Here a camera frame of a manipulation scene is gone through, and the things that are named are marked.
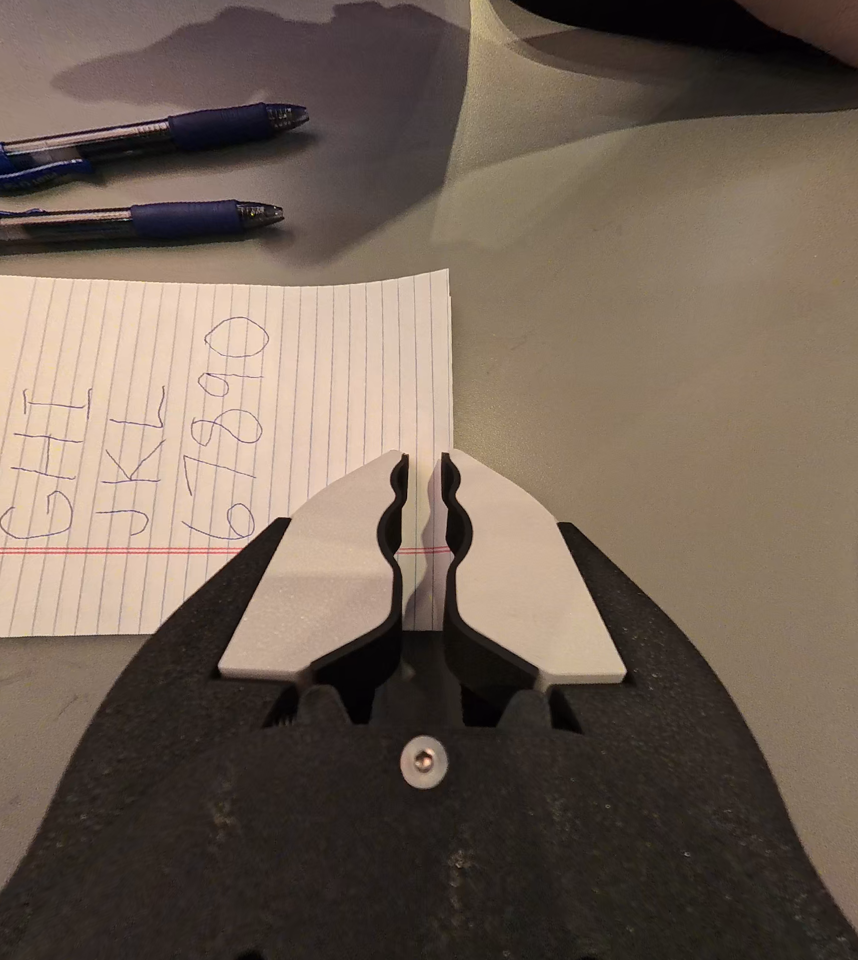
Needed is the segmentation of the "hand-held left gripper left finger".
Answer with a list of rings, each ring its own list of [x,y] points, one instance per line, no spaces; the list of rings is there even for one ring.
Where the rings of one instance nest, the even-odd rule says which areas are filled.
[[[356,724],[401,658],[396,552],[409,457],[391,450],[291,517],[219,664],[219,675],[335,688]]]

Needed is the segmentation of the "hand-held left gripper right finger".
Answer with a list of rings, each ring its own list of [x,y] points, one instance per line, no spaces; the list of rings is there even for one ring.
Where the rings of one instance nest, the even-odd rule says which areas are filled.
[[[622,683],[627,667],[555,517],[465,452],[440,463],[452,553],[443,649],[463,722],[496,726],[524,691]]]

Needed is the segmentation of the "white lined legal notepad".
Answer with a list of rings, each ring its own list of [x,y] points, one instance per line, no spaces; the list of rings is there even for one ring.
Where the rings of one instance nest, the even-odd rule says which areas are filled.
[[[270,522],[394,449],[403,627],[439,629],[451,321],[447,270],[0,275],[0,639],[152,634]]]

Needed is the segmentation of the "blue retractable pen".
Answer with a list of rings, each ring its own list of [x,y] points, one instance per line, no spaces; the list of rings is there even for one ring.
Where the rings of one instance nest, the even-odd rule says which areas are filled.
[[[241,236],[284,221],[281,207],[223,199],[130,207],[0,211],[0,248],[13,245],[184,241]]]
[[[141,123],[0,141],[0,190],[92,174],[107,162],[195,152],[274,138],[308,122],[296,104],[256,102]]]

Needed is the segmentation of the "person's right forearm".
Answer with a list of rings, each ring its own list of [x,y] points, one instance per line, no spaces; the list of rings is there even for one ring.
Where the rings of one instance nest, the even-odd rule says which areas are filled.
[[[858,68],[858,1],[741,1],[743,9],[783,34]]]

